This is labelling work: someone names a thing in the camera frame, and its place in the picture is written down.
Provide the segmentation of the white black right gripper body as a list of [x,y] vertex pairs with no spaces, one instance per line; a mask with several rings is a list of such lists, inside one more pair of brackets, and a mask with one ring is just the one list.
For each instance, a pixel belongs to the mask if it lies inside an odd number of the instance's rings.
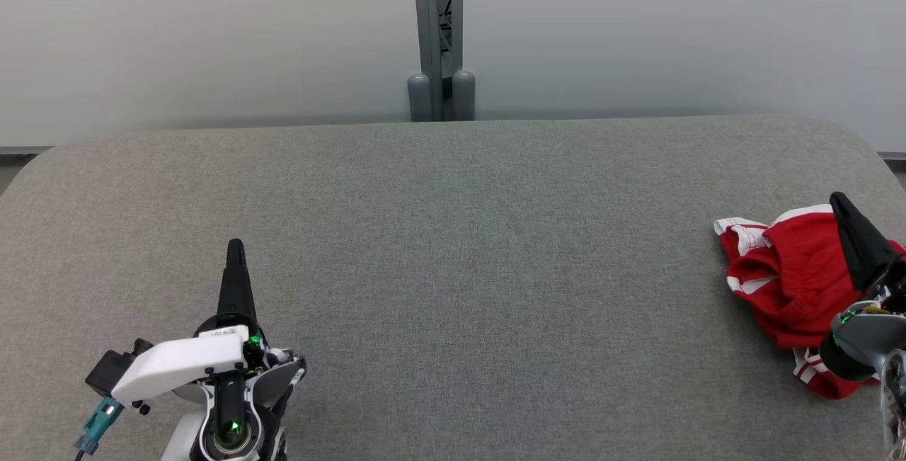
[[832,320],[820,345],[820,358],[832,374],[846,381],[864,382],[893,374],[904,378],[905,293],[904,257],[894,258],[875,278],[869,299],[851,304]]

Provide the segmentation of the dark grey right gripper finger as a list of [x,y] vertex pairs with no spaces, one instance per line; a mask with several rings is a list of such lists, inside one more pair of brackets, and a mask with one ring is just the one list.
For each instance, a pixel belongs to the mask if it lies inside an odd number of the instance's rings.
[[897,249],[842,192],[830,196],[842,254],[856,291],[881,291]]

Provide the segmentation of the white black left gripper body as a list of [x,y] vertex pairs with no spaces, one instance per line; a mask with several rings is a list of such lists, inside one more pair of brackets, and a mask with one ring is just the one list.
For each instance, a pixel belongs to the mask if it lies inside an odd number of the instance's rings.
[[306,362],[288,348],[273,348],[262,329],[242,314],[210,318],[190,338],[164,341],[135,356],[111,387],[126,405],[177,393],[191,400],[191,385],[210,395],[218,409],[274,406],[306,374]]

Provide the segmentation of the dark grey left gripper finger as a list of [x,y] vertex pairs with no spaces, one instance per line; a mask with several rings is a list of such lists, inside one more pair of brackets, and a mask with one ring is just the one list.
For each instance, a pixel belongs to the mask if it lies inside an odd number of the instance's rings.
[[245,245],[230,239],[217,303],[216,326],[244,325],[259,329],[251,278],[247,268]]

